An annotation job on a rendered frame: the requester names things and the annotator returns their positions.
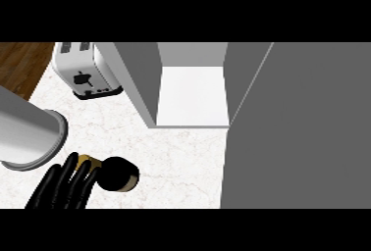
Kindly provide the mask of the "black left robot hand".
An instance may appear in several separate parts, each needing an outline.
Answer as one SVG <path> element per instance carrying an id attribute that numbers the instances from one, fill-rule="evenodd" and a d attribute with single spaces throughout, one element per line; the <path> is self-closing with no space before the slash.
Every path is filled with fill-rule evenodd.
<path id="1" fill-rule="evenodd" d="M 84 209 L 100 168 L 91 170 L 91 161 L 78 165 L 72 152 L 62 165 L 53 164 L 40 180 L 25 208 L 38 210 Z"/>

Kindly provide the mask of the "pale grey cylindrical appliance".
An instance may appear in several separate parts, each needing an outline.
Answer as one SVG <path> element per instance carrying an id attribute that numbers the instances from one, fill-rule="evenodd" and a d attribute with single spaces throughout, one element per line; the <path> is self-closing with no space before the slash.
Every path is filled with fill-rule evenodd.
<path id="1" fill-rule="evenodd" d="M 66 135 L 65 117 L 0 86 L 0 164 L 13 171 L 34 170 L 57 154 Z"/>

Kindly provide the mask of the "white open cabinet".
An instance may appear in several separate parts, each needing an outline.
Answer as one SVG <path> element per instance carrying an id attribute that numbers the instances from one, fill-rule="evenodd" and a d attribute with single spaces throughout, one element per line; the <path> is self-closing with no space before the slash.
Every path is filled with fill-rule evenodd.
<path id="1" fill-rule="evenodd" d="M 227 128 L 258 76 L 269 42 L 99 42 L 151 128 Z"/>

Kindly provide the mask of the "white silver toaster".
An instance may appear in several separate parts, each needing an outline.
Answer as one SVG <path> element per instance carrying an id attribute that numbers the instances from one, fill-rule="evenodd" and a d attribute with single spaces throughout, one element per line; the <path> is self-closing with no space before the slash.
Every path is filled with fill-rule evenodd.
<path id="1" fill-rule="evenodd" d="M 80 100 L 121 93 L 122 87 L 93 42 L 56 42 L 50 63 Z"/>

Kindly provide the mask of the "grey cabinet door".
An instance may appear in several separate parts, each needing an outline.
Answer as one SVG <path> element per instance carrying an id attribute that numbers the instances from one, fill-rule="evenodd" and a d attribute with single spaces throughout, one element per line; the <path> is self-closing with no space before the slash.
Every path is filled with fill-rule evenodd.
<path id="1" fill-rule="evenodd" d="M 227 131 L 223 208 L 371 208 L 371 43 L 278 43 Z"/>

